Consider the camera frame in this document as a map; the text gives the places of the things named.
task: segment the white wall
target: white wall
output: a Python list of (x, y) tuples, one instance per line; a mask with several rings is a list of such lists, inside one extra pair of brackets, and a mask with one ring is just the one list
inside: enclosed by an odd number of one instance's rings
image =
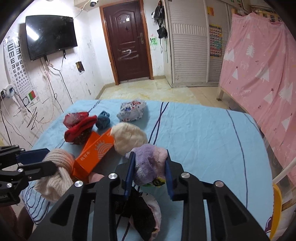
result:
[(87, 14), (89, 17), (91, 36), (102, 80), (104, 84), (114, 83), (114, 77), (103, 32), (100, 9), (95, 8)]
[[(35, 0), (17, 18), (13, 26), (10, 28), (7, 36), (11, 35), (12, 32), (20, 31), (20, 26), (23, 26), (23, 23), (25, 23), (25, 17), (27, 15), (47, 14), (75, 17), (79, 12), (80, 9), (73, 6), (73, 0)], [(91, 39), (91, 31), (87, 12), (83, 11), (77, 18), (74, 19), (74, 26), (78, 47), (66, 50), (67, 59), (64, 59), (63, 68), (61, 70), (73, 102), (80, 99), (95, 99), (104, 85), (92, 45), (93, 42)], [(2, 89), (5, 88), (10, 81), (7, 79), (7, 75), (5, 74), (6, 70), (4, 65), (3, 44), (0, 45), (0, 49), (0, 88)], [(24, 52), (24, 50), (26, 50), (26, 46), (22, 46), (22, 51)], [(23, 56), (23, 58), (27, 59), (27, 69), (30, 72), (31, 81), (36, 87), (37, 94), (40, 98), (40, 101), (36, 103), (33, 108), (35, 109), (35, 107), (37, 107), (37, 119), (39, 121), (43, 118), (41, 122), (49, 123), (38, 124), (37, 127), (31, 131), (32, 124), (29, 128), (27, 128), (27, 124), (30, 121), (31, 116), (25, 115), (23, 112), (19, 112), (18, 104), (11, 99), (4, 99), (4, 104), (12, 116), (16, 126), (20, 129), (21, 134), (31, 144), (34, 144), (43, 130), (45, 130), (49, 126), (50, 122), (55, 120), (62, 112), (58, 108), (58, 104), (55, 102), (55, 100), (53, 112), (49, 85), (44, 77), (43, 71), (41, 71), (40, 60), (31, 62), (28, 58), (28, 53), (25, 55), (27, 56)], [(55, 66), (55, 68), (59, 69), (61, 67), (62, 56), (63, 52), (58, 52), (48, 55), (48, 59)], [(85, 72), (83, 74), (79, 74), (76, 68), (75, 63), (78, 61), (82, 61), (84, 65)], [(54, 91), (58, 94), (57, 99), (59, 103), (61, 104), (63, 110), (66, 110), (71, 105), (71, 102), (61, 77), (56, 71), (54, 71), (54, 73), (55, 74), (50, 73), (51, 83)], [(3, 104), (1, 107), (3, 114), (12, 124), (12, 121), (5, 111)], [(23, 148), (30, 149), (30, 145), (22, 137), (18, 136), (11, 126), (7, 124), (7, 128), (12, 144), (18, 144)], [(8, 144), (8, 138), (3, 123), (0, 124), (0, 132), (1, 138), (4, 139), (4, 143)]]
[(158, 42), (158, 44), (155, 47), (150, 46), (153, 76), (164, 75), (163, 53), (161, 53), (160, 42), (159, 42), (158, 33), (157, 33), (159, 26), (158, 24), (153, 25), (154, 20), (151, 18), (151, 13), (155, 11), (155, 8), (157, 7), (158, 2), (159, 0), (144, 0), (144, 11), (146, 15), (149, 39), (151, 37), (157, 37), (157, 42)]
[[(144, 11), (146, 15), (147, 27), (149, 37), (158, 36), (157, 30), (158, 25), (153, 25), (153, 20), (151, 19), (151, 13), (155, 11), (157, 7), (158, 0), (144, 0)], [(101, 21), (101, 15), (98, 8), (95, 8), (88, 12), (91, 35), (93, 39), (94, 48), (96, 51), (97, 61), (99, 64), (99, 69), (102, 75), (102, 79), (105, 84), (114, 83), (114, 77), (111, 69), (110, 59), (107, 52), (106, 41), (103, 33), (103, 26)], [(164, 75), (163, 70), (163, 55), (160, 50), (160, 45), (158, 44), (155, 49), (151, 49), (151, 59), (153, 75), (159, 76)]]

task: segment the door handle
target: door handle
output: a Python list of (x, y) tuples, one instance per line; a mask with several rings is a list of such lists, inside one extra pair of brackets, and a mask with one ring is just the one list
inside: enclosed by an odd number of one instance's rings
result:
[(138, 39), (141, 39), (141, 44), (144, 44), (144, 35), (143, 35), (143, 33), (140, 33), (140, 36), (138, 36)]

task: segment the tile floor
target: tile floor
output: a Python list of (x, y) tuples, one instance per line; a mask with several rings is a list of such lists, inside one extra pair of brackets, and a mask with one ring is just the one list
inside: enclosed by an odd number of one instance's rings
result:
[(227, 109), (230, 98), (216, 100), (217, 87), (171, 88), (166, 79), (142, 80), (106, 88), (100, 99), (136, 99), (182, 102)]

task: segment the yellow chair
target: yellow chair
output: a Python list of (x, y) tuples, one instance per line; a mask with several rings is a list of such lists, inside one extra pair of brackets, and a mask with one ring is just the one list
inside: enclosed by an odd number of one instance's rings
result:
[(276, 229), (279, 225), (279, 221), (281, 219), (281, 203), (282, 203), (281, 191), (279, 187), (273, 183), (273, 188), (274, 188), (274, 212), (272, 215), (271, 231), (269, 235), (270, 240), (273, 238), (276, 232)]

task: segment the clear plastic bag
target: clear plastic bag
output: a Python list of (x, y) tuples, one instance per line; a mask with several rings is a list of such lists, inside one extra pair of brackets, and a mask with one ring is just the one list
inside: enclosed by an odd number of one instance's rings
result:
[(80, 113), (69, 113), (65, 116), (65, 119), (63, 121), (63, 124), (67, 128), (71, 128), (78, 124), (81, 120), (83, 120), (85, 117), (88, 117), (88, 112), (80, 112)]
[(124, 102), (120, 106), (120, 112), (117, 118), (123, 122), (135, 121), (141, 119), (146, 108), (146, 102), (143, 100), (133, 100)]

